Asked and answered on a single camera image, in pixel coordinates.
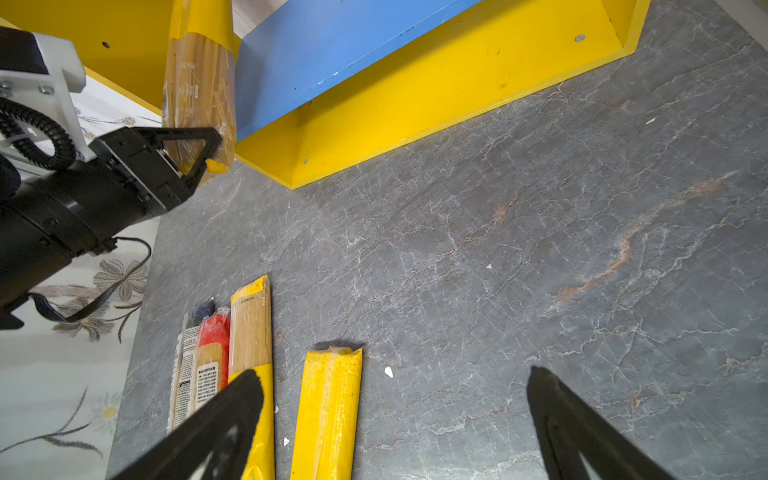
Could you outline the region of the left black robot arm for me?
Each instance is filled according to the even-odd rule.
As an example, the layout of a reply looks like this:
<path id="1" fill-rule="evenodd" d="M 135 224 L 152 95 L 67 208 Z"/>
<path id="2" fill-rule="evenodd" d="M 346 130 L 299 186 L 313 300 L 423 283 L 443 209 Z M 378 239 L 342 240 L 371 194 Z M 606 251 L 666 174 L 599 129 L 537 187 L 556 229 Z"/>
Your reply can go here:
<path id="1" fill-rule="evenodd" d="M 23 327 L 13 312 L 27 300 L 43 318 L 67 324 L 103 305 L 113 287 L 69 316 L 33 289 L 76 257 L 114 250 L 123 229 L 183 204 L 222 144 L 212 127 L 124 127 L 94 139 L 95 158 L 79 161 L 61 125 L 10 99 L 1 101 L 1 132 L 49 172 L 21 181 L 8 159 L 1 160 L 4 330 Z"/>

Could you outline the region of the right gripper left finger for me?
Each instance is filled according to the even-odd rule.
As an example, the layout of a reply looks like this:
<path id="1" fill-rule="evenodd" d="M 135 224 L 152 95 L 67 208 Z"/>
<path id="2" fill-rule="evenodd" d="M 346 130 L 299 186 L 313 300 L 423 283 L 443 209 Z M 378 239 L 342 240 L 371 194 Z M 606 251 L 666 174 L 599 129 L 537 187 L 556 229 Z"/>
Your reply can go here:
<path id="1" fill-rule="evenodd" d="M 239 479 L 263 407 L 254 373 L 241 373 L 164 440 L 121 471 L 118 479 Z"/>

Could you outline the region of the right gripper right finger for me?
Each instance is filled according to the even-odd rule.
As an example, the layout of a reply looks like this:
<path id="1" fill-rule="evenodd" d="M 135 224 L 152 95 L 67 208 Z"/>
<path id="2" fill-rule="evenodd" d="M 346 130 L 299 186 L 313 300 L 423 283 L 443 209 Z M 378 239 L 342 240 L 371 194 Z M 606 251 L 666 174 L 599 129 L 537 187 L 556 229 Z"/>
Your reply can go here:
<path id="1" fill-rule="evenodd" d="M 533 366 L 527 399 L 551 479 L 670 479 L 550 370 Z"/>

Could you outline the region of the brown spaghetti pack bottom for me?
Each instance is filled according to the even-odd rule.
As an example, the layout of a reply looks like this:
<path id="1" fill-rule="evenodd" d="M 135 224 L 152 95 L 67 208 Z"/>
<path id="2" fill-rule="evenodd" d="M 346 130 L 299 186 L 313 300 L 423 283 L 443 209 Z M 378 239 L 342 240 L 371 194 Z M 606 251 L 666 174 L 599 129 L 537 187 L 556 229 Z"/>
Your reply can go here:
<path id="1" fill-rule="evenodd" d="M 307 353 L 291 465 L 292 479 L 352 477 L 363 350 Z"/>

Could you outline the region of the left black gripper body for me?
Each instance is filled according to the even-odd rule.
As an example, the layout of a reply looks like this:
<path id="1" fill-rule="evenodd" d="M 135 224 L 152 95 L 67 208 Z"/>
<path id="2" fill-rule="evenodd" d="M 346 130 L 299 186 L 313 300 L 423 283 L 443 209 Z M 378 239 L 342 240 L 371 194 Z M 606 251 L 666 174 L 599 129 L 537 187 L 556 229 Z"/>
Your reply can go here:
<path id="1" fill-rule="evenodd" d="M 156 217 L 186 202 L 198 186 L 198 164 L 183 173 L 166 144 L 197 138 L 196 128 L 124 127 L 94 139 L 89 148 L 137 193 L 146 215 Z"/>

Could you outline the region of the yellow spaghetti bag small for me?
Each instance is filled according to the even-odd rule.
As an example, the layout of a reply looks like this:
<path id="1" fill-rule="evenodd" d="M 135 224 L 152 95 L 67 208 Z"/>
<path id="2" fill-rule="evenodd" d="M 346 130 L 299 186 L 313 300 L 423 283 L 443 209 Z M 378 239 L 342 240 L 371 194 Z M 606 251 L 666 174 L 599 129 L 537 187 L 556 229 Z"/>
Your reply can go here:
<path id="1" fill-rule="evenodd" d="M 271 284 L 264 275 L 231 296 L 229 379 L 254 373 L 263 390 L 263 407 L 242 475 L 244 479 L 274 479 L 274 393 Z"/>

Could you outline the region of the red clear spaghetti bag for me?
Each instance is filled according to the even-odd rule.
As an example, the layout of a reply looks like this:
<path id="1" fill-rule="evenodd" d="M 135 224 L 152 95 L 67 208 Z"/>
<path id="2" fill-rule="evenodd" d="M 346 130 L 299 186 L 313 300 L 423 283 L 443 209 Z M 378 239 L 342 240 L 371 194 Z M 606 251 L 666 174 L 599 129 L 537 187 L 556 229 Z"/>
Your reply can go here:
<path id="1" fill-rule="evenodd" d="M 193 370 L 193 412 L 220 392 L 228 381 L 230 309 L 221 307 L 199 330 Z"/>

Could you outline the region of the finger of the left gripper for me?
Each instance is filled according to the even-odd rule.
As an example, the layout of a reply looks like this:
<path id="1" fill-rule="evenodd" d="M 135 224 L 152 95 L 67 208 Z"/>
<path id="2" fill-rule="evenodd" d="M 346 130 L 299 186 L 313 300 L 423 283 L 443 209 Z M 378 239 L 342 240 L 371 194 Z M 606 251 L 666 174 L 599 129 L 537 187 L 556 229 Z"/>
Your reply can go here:
<path id="1" fill-rule="evenodd" d="M 140 135 L 169 166 L 171 179 L 180 181 L 187 191 L 197 189 L 207 169 L 206 161 L 215 157 L 222 143 L 213 127 L 142 127 Z"/>

